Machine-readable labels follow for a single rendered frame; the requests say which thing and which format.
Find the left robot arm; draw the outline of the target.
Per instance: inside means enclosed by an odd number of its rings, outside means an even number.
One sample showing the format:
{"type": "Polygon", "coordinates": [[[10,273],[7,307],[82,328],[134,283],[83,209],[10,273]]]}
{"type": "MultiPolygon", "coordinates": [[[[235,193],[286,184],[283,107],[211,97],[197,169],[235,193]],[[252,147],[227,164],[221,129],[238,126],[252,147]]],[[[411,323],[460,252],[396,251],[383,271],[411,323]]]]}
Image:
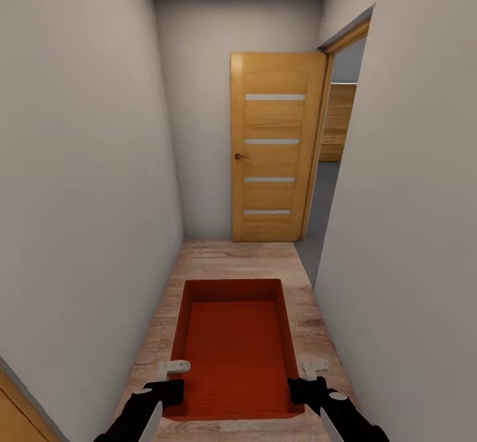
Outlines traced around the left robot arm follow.
{"type": "Polygon", "coordinates": [[[169,375],[189,372],[190,368],[188,360],[161,362],[156,381],[134,391],[121,416],[94,442],[151,442],[162,411],[168,406],[181,405],[184,400],[184,379],[170,380],[169,375]]]}

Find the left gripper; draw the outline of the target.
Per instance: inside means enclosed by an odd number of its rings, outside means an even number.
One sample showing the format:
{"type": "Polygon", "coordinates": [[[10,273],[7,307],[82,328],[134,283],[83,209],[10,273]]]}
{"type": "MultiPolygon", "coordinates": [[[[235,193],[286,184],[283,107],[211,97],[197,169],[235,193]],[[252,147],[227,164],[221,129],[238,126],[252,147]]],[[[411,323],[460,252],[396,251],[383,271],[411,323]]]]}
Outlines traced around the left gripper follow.
{"type": "Polygon", "coordinates": [[[163,410],[168,406],[181,405],[184,400],[184,379],[169,380],[168,382],[149,382],[144,385],[146,387],[158,386],[165,391],[166,405],[163,410]]]}

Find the storage box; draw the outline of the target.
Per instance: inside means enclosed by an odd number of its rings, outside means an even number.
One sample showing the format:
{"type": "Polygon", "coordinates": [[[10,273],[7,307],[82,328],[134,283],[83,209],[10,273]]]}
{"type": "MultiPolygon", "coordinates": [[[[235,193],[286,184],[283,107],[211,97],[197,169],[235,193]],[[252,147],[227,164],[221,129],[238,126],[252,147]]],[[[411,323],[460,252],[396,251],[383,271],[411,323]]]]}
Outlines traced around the storage box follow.
{"type": "Polygon", "coordinates": [[[172,356],[188,360],[175,421],[291,419],[289,379],[300,379],[280,278],[187,280],[172,356]]]}

